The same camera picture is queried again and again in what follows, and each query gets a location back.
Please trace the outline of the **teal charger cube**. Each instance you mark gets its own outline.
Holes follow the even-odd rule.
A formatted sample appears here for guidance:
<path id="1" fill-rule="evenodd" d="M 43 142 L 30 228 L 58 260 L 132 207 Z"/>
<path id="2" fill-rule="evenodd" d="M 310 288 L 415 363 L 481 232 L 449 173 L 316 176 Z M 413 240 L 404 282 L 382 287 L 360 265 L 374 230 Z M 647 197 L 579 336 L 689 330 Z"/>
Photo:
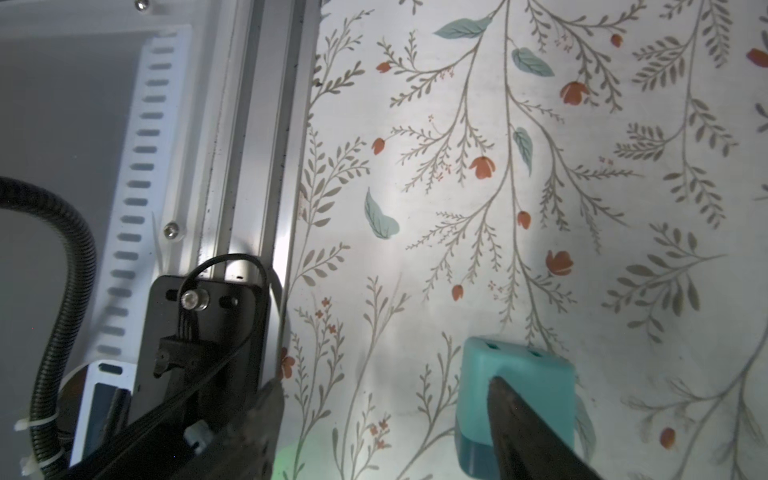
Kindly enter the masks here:
<path id="1" fill-rule="evenodd" d="M 498 338 L 464 343 L 455 448 L 473 479 L 529 479 L 530 462 L 574 455 L 576 374 L 568 361 Z"/>

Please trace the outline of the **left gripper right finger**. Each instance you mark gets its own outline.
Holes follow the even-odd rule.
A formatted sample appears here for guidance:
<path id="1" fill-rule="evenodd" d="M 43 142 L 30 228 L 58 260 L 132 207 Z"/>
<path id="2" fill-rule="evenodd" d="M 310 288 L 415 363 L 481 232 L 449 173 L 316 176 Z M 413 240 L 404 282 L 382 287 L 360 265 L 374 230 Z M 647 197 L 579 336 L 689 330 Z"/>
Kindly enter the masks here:
<path id="1" fill-rule="evenodd" d="M 600 480 L 499 376 L 490 380 L 487 412 L 501 479 Z"/>

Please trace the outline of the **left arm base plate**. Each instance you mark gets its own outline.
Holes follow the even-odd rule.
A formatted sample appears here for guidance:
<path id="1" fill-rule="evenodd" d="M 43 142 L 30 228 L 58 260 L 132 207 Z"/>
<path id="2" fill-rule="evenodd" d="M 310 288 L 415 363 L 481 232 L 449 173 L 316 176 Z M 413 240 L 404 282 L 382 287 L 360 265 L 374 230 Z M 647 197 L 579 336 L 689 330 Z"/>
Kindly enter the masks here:
<path id="1" fill-rule="evenodd" d="M 260 374 L 268 299 L 258 285 L 161 276 L 105 311 L 136 327 L 126 358 L 98 346 L 70 463 L 86 479 L 170 479 L 241 409 Z"/>

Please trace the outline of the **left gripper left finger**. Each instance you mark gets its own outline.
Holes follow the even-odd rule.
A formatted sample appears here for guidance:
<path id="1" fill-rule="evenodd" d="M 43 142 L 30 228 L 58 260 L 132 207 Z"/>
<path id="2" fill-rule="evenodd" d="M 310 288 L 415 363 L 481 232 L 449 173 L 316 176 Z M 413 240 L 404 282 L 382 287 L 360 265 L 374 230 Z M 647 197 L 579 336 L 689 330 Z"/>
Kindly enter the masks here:
<path id="1" fill-rule="evenodd" d="M 270 479 L 285 407 L 282 382 L 273 378 L 175 479 Z"/>

